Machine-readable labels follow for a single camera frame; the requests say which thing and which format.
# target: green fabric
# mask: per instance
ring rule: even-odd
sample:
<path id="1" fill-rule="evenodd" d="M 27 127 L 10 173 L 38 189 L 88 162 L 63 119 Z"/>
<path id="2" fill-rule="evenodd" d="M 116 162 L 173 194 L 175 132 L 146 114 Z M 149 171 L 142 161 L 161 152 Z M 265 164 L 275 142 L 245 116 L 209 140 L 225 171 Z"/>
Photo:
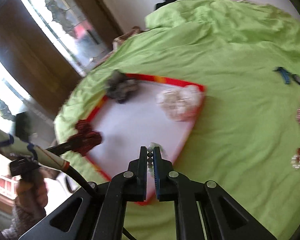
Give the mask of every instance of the green fabric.
<path id="1" fill-rule="evenodd" d="M 146 18 L 148 32 L 128 39 L 75 88 L 56 117 L 65 141 L 103 95 L 114 69 L 207 86 L 205 103 L 175 170 L 215 180 L 278 240 L 300 224 L 300 86 L 272 70 L 300 75 L 300 24 L 270 5 L 231 0 L 179 0 Z M 68 153 L 87 180 L 103 182 L 91 164 Z M 125 227 L 137 239 L 175 239 L 173 203 L 128 203 Z"/>

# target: blue tape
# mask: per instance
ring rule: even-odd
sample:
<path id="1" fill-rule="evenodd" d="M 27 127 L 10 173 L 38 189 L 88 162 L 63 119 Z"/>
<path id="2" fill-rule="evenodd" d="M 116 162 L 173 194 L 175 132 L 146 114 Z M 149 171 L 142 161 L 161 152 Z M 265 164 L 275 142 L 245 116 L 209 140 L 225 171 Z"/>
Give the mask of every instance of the blue tape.
<path id="1" fill-rule="evenodd" d="M 38 155 L 37 155 L 37 152 L 34 150 L 34 144 L 29 143 L 27 146 L 27 149 L 29 152 L 31 152 L 33 154 L 33 160 L 38 161 Z"/>
<path id="2" fill-rule="evenodd" d="M 9 146 L 13 143 L 14 143 L 14 137 L 11 134 L 9 134 L 9 139 L 8 140 L 0 142 L 0 148 Z"/>

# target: silver screw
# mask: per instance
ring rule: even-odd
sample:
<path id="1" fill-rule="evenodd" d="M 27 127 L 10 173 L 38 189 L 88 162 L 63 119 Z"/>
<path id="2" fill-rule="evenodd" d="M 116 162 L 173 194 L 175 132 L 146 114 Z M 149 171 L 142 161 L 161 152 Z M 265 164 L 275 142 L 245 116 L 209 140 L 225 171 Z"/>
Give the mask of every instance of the silver screw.
<path id="1" fill-rule="evenodd" d="M 89 182 L 90 187 L 95 188 L 95 184 L 93 182 Z"/>
<path id="2" fill-rule="evenodd" d="M 213 180 L 209 180 L 207 182 L 207 186 L 210 188 L 215 188 L 217 186 L 217 184 Z"/>
<path id="3" fill-rule="evenodd" d="M 126 172 L 123 174 L 123 176 L 124 176 L 125 178 L 131 178 L 131 177 L 133 176 L 133 172 L 132 172 L 132 171 L 126 171 Z"/>
<path id="4" fill-rule="evenodd" d="M 170 171 L 169 176 L 172 177 L 172 178 L 176 178 L 176 177 L 179 176 L 179 173 L 177 173 L 176 171 Z"/>

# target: wrinkled fabric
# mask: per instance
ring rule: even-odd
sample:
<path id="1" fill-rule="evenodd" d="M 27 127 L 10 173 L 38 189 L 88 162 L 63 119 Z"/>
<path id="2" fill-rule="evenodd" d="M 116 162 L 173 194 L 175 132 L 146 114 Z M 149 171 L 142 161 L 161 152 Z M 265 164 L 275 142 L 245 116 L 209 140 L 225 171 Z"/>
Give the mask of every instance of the wrinkled fabric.
<path id="1" fill-rule="evenodd" d="M 288 240 L 300 224 L 300 171 L 290 164 L 300 147 L 300 85 L 285 85 L 273 69 L 300 75 L 299 22 L 270 5 L 179 0 L 147 16 L 146 25 L 148 32 L 129 38 L 74 89 L 55 119 L 58 140 L 75 133 L 114 69 L 206 85 L 174 169 L 215 180 L 278 240 Z M 88 181 L 104 181 L 79 154 L 64 158 Z M 175 239 L 173 203 L 128 203 L 124 226 L 136 239 Z"/>

